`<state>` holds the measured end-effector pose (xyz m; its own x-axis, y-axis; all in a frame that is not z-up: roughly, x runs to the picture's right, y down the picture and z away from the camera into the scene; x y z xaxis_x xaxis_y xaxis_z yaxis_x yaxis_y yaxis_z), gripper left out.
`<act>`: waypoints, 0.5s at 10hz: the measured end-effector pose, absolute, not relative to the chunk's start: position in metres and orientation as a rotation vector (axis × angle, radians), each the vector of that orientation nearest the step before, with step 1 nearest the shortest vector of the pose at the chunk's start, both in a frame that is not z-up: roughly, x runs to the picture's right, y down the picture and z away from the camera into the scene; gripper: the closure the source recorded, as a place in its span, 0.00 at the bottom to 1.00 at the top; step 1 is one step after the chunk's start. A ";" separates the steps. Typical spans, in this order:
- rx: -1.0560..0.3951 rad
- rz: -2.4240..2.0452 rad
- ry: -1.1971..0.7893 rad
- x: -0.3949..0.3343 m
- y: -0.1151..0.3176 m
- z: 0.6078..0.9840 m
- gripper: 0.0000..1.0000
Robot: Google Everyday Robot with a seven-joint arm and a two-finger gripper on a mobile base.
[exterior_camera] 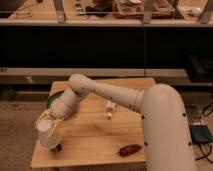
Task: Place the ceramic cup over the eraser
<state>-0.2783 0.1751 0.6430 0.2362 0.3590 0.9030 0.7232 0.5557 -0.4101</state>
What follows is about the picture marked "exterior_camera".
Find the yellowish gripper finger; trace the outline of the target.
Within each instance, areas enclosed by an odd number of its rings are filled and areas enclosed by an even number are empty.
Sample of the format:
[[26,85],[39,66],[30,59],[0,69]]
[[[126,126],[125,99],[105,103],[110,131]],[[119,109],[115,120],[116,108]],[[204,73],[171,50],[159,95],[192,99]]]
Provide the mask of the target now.
[[44,110],[44,111],[40,114],[40,116],[37,118],[35,124],[38,124],[42,119],[44,119],[45,117],[48,117],[48,116],[49,116],[49,109],[48,109],[48,110]]

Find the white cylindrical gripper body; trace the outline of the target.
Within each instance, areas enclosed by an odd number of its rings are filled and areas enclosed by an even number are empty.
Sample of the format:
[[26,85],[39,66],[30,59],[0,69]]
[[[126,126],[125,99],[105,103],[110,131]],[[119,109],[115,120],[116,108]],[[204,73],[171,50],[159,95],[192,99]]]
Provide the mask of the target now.
[[67,89],[50,105],[50,115],[54,119],[67,118],[75,111],[78,103],[79,96]]

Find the yellowish soft gripper finger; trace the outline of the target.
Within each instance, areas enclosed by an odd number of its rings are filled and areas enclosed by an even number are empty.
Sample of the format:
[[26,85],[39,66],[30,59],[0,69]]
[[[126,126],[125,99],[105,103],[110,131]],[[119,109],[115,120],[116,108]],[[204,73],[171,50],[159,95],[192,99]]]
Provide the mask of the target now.
[[60,129],[63,122],[64,122],[63,119],[54,120],[53,121],[53,127],[52,127],[50,133],[48,134],[48,137],[54,136],[58,132],[58,130]]

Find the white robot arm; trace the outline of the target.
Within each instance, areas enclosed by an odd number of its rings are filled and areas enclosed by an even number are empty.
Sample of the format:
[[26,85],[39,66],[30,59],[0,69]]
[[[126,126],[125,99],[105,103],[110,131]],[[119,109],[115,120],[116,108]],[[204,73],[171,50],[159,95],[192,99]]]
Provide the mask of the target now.
[[90,93],[141,115],[147,171],[197,171],[184,102],[167,84],[140,90],[97,82],[82,74],[71,75],[68,88],[36,121],[43,147],[50,150],[60,143],[57,127]]

